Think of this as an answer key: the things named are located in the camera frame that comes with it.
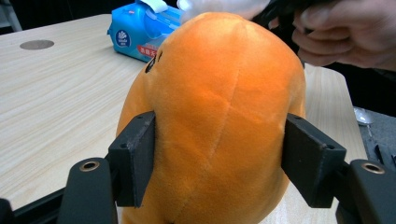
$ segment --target round table hole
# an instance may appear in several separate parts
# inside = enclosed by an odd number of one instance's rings
[[[47,49],[54,45],[50,40],[32,40],[20,45],[21,49]]]

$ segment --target black eye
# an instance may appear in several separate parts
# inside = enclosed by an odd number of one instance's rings
[[[158,56],[158,62],[160,61],[162,56],[163,56],[163,52],[161,51],[160,56]]]
[[[152,66],[154,66],[156,57],[157,57],[157,55],[155,55],[154,58],[151,59],[151,61],[148,63],[148,66],[146,67],[146,70],[145,70],[146,73],[148,73],[149,70],[151,70]]]

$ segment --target orange plush toy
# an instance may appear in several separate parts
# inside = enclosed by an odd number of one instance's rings
[[[275,35],[229,13],[186,22],[143,68],[122,109],[156,113],[154,170],[123,223],[258,223],[289,183],[288,113],[304,117],[304,69]]]

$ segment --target finger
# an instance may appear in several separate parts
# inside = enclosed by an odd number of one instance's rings
[[[304,49],[299,49],[297,54],[301,60],[314,66],[326,66],[331,63],[335,63],[343,56],[342,54],[320,55],[306,51]]]
[[[353,44],[348,39],[316,40],[298,30],[293,32],[291,40],[301,49],[321,55],[340,54],[353,48]]]
[[[363,26],[379,18],[375,1],[342,0],[309,7],[302,15],[304,27],[326,30],[336,26]]]
[[[276,17],[275,19],[271,20],[270,23],[268,23],[268,28],[270,30],[275,29],[278,26],[279,26],[279,17]]]
[[[366,49],[356,48],[345,57],[338,60],[339,63],[354,64],[361,68],[380,68],[387,61],[394,59],[393,53],[372,52]]]
[[[349,30],[346,27],[336,27],[336,28],[332,28],[329,30],[324,30],[324,31],[320,31],[320,30],[316,30],[313,31],[309,34],[306,33],[306,29],[303,26],[299,15],[301,15],[301,13],[297,14],[294,18],[293,21],[293,25],[294,27],[300,31],[300,33],[303,33],[305,35],[309,35],[310,38],[313,39],[317,39],[317,40],[342,40],[342,39],[347,39],[350,36]]]

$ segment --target white object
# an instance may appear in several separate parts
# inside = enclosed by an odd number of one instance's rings
[[[365,109],[354,106],[353,111],[355,112],[355,117],[359,125],[366,126],[373,123],[372,117],[366,112]]]
[[[155,13],[160,13],[168,9],[168,5],[163,0],[141,0],[151,7]]]
[[[0,27],[11,26],[14,32],[21,31],[21,25],[9,0],[0,0]]]
[[[262,12],[270,0],[177,0],[184,11],[181,21],[188,21],[204,12],[231,12],[251,20]]]

